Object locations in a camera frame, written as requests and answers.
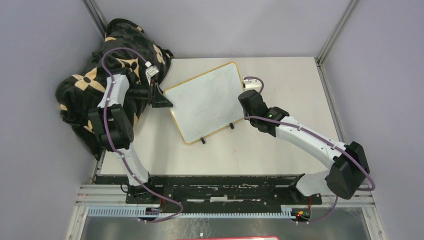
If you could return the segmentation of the yellow framed whiteboard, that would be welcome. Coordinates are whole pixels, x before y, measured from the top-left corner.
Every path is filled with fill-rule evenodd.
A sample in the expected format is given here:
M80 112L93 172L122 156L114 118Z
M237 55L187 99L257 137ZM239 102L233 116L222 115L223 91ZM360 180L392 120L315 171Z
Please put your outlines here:
M234 61L208 70L164 90L171 116L187 145L243 118L238 96L244 92Z

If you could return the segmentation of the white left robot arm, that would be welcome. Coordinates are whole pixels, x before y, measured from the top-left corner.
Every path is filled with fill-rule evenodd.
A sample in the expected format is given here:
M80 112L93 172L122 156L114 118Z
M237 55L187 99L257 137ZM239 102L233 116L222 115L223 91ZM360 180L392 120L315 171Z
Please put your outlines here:
M88 112L94 137L100 147L111 152L121 163L128 178L127 190L130 196L138 196L149 204L156 200L158 191L148 184L150 174L142 165L133 141L133 122L124 109L126 96L146 100L153 108L172 108L160 86L151 81L147 85L130 86L128 74L122 70L114 72L107 79L105 93L97 105Z

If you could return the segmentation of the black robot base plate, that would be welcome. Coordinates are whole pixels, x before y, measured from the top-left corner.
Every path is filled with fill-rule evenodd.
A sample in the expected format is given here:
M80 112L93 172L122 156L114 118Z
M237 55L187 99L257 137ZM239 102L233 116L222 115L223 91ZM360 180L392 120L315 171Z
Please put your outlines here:
M153 204L162 213L276 213L282 205L321 205L321 194L302 195L295 187L301 175L152 175L141 195L126 193L124 175L100 175L96 185L116 185L127 204Z

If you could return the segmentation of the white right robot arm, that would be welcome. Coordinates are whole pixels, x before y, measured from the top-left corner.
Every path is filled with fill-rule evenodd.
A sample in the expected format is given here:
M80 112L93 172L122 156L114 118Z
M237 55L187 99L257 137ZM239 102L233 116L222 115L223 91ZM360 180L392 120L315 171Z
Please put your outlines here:
M302 149L322 163L326 170L304 174L289 189L289 198L301 204L314 194L331 192L349 200L358 191L366 191L361 185L370 177L370 169L361 144L332 140L301 124L287 111L268 107L262 95L250 89L238 96L244 118L262 133L287 141Z

